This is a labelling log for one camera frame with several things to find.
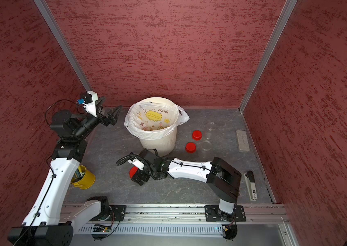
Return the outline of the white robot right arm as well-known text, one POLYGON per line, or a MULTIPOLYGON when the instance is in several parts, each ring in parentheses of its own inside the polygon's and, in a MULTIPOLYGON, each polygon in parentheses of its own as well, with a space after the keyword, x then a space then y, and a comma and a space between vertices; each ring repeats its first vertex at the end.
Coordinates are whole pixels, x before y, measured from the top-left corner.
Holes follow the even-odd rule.
POLYGON ((207 184, 220 199, 219 212, 232 216, 239 197, 242 174, 219 157, 208 162, 183 161, 174 157, 160 157, 155 150, 144 149, 140 154, 131 153, 126 163, 135 168, 130 178, 142 186, 149 179, 163 180, 185 178, 207 184))

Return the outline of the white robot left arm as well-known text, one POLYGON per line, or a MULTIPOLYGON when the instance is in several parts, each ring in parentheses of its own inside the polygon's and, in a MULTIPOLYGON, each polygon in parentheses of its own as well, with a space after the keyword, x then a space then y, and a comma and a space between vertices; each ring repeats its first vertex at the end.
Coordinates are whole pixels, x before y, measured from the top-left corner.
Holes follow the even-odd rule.
POLYGON ((89 134, 99 125, 115 125, 122 106, 105 111, 100 99, 83 95, 84 113, 60 110, 52 116, 50 128, 59 141, 51 157, 46 161, 49 172, 35 204, 20 227, 13 227, 8 241, 14 246, 68 246, 73 235, 93 218, 112 221, 113 212, 107 197, 92 197, 73 215, 60 221, 64 199, 83 160, 89 134))

